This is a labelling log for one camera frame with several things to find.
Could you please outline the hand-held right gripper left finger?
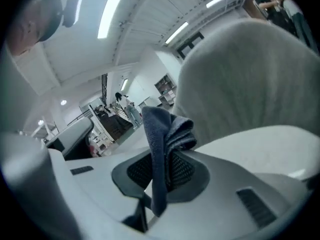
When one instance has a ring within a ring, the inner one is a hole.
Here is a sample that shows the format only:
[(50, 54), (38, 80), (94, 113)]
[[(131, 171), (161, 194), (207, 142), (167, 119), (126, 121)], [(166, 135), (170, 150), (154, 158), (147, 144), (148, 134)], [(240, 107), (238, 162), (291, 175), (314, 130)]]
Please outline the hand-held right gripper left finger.
[(112, 180), (112, 170), (138, 153), (119, 153), (100, 158), (66, 161), (61, 152), (49, 149), (52, 169), (79, 229), (82, 240), (146, 240), (148, 237), (122, 223), (132, 215), (136, 198), (123, 195)]

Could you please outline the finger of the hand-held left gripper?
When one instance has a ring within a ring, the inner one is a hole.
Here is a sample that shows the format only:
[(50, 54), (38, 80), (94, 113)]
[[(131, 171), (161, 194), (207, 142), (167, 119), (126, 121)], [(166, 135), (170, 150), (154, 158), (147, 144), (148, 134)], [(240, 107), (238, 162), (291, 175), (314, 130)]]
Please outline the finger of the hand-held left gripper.
[(81, 118), (53, 137), (46, 147), (60, 151), (65, 161), (92, 158), (89, 135), (93, 128), (91, 119)]

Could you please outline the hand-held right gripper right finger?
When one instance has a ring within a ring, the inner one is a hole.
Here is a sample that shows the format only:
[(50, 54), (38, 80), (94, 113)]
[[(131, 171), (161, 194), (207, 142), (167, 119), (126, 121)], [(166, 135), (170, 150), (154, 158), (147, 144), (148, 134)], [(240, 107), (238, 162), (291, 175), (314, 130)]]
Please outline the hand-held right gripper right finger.
[[(205, 190), (190, 202), (171, 203), (149, 229), (157, 240), (267, 240), (289, 225), (310, 193), (296, 178), (251, 173), (228, 160), (188, 150), (209, 172)], [(247, 200), (260, 199), (274, 215), (259, 227)]]

